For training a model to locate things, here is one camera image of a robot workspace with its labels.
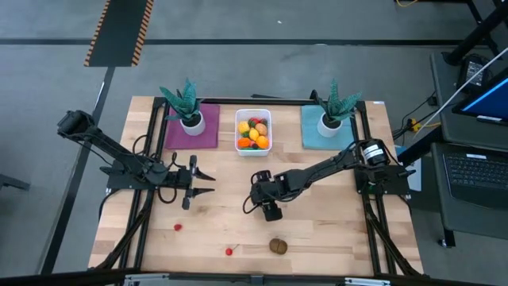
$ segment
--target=white container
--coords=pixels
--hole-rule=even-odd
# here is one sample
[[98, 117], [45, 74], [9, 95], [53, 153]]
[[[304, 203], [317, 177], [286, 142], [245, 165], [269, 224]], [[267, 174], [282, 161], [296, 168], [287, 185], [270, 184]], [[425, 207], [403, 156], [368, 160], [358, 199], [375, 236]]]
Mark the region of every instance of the white container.
[[192, 127], [185, 126], [180, 119], [180, 124], [182, 125], [183, 131], [191, 136], [198, 136], [199, 134], [203, 133], [206, 128], [205, 118], [203, 117], [203, 114], [201, 111], [199, 111], [199, 115], [201, 115], [201, 121], [196, 125]]
[[[268, 121], [267, 126], [267, 137], [269, 141], [268, 149], [257, 149], [257, 150], [242, 150], [238, 149], [237, 142], [238, 139], [241, 138], [240, 132], [238, 132], [238, 122], [247, 121], [250, 118], [264, 118]], [[252, 109], [243, 109], [243, 110], [237, 110], [235, 114], [235, 141], [234, 145], [235, 148], [238, 151], [238, 155], [240, 156], [267, 156], [271, 149], [271, 115], [270, 111], [265, 109], [259, 109], [259, 110], [252, 110]]]
[[323, 115], [320, 117], [319, 121], [317, 122], [317, 131], [323, 137], [328, 137], [328, 138], [334, 137], [335, 135], [337, 135], [337, 133], [339, 133], [339, 129], [344, 125], [344, 123], [341, 122], [339, 127], [332, 129], [332, 128], [329, 128], [328, 126], [326, 126], [325, 123], [323, 123], [323, 117], [325, 117], [324, 112], [323, 112]]

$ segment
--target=gray floor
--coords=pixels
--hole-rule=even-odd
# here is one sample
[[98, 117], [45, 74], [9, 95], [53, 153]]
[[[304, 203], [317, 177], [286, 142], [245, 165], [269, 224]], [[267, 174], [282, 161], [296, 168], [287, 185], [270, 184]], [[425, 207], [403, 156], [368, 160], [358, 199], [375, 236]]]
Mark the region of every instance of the gray floor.
[[[0, 38], [88, 38], [103, 4], [0, 0]], [[483, 14], [493, 9], [484, 2], [477, 5]], [[404, 9], [391, 0], [159, 0], [148, 37], [460, 39], [474, 27], [461, 4], [417, 3]], [[506, 45], [505, 35], [505, 26], [496, 30], [500, 48]], [[0, 276], [38, 271], [78, 151], [76, 144], [56, 135], [56, 123], [66, 110], [92, 111], [106, 72], [83, 66], [87, 49], [0, 45], [0, 172], [32, 184], [29, 192], [0, 191]], [[175, 89], [189, 77], [198, 83], [201, 96], [258, 93], [301, 99], [313, 88], [326, 95], [336, 78], [344, 95], [362, 91], [366, 100], [385, 101], [394, 128], [434, 89], [430, 53], [449, 49], [144, 46], [138, 67], [115, 70], [99, 126], [119, 139], [132, 95], [158, 95], [158, 86]], [[477, 52], [489, 55], [488, 50]], [[415, 117], [430, 111], [424, 106]], [[411, 143], [408, 137], [406, 145]], [[57, 272], [87, 266], [106, 184], [101, 165], [97, 157], [88, 160]], [[507, 279], [508, 242], [458, 234], [457, 248], [442, 249], [435, 243], [441, 236], [439, 215], [424, 211], [414, 212], [414, 228], [430, 276], [492, 284]]]

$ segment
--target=laptop keyboard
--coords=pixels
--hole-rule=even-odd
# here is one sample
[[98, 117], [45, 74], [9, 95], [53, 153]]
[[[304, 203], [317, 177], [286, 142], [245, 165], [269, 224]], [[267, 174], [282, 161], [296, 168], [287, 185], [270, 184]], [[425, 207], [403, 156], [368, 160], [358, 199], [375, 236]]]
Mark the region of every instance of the laptop keyboard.
[[508, 160], [467, 157], [465, 153], [445, 154], [444, 158], [450, 184], [508, 190]]

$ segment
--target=potted plant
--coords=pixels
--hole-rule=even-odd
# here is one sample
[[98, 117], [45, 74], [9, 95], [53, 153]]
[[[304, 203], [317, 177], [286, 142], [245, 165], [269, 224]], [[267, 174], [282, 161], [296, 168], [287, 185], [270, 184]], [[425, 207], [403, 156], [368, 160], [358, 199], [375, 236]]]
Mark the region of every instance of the potted plant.
[[174, 95], [165, 87], [159, 87], [160, 91], [166, 97], [167, 102], [176, 112], [176, 115], [168, 115], [167, 120], [180, 120], [183, 131], [191, 136], [198, 136], [206, 127], [203, 114], [199, 111], [201, 99], [196, 99], [196, 84], [191, 83], [189, 79], [185, 80], [183, 95], [177, 89]]
[[331, 85], [330, 96], [328, 102], [324, 102], [318, 93], [314, 90], [310, 94], [310, 98], [323, 107], [323, 114], [317, 122], [317, 131], [324, 137], [333, 137], [337, 135], [342, 127], [342, 121], [349, 118], [352, 109], [360, 99], [361, 93], [349, 95], [345, 99], [339, 99], [337, 90], [337, 81], [334, 79]]

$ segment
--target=wooden table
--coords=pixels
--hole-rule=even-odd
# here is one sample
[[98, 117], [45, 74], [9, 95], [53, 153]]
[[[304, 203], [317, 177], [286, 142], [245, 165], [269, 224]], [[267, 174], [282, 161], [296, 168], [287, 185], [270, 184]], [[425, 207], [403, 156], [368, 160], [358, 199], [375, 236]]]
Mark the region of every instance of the wooden table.
[[[121, 144], [127, 149], [146, 133], [153, 99], [133, 97], [121, 137]], [[384, 104], [366, 102], [366, 106], [372, 136], [382, 139], [394, 154]], [[234, 120], [240, 108], [271, 111], [273, 147], [267, 157], [237, 155]], [[359, 133], [363, 134], [359, 115], [357, 122]], [[158, 137], [158, 130], [156, 126], [154, 138]], [[265, 222], [261, 209], [243, 214], [242, 203], [250, 191], [249, 180], [254, 172], [270, 169], [276, 174], [306, 168], [337, 155], [337, 151], [304, 149], [301, 134], [300, 106], [221, 105], [218, 147], [179, 150], [177, 159], [180, 164], [188, 164], [189, 156], [197, 155], [199, 168], [217, 181], [195, 180], [194, 186], [214, 187], [216, 191], [191, 200], [188, 211], [181, 208], [182, 191], [171, 205], [154, 198], [141, 268], [159, 272], [373, 275], [364, 210], [356, 193], [353, 171], [320, 180], [295, 201], [280, 203], [282, 220]], [[163, 160], [171, 161], [171, 150], [164, 150]], [[172, 192], [162, 190], [167, 199]], [[89, 266], [102, 262], [124, 234], [132, 197], [132, 190], [119, 191], [106, 202]], [[384, 196], [384, 202], [394, 243], [412, 266], [422, 272], [406, 204], [395, 195]], [[176, 223], [183, 225], [179, 232], [173, 230]], [[282, 256], [272, 253], [268, 248], [272, 238], [285, 240], [288, 252]], [[382, 269], [386, 272], [383, 243], [379, 238], [377, 241]], [[136, 245], [134, 238], [128, 266], [133, 264]], [[234, 248], [232, 256], [225, 255], [226, 248]]]

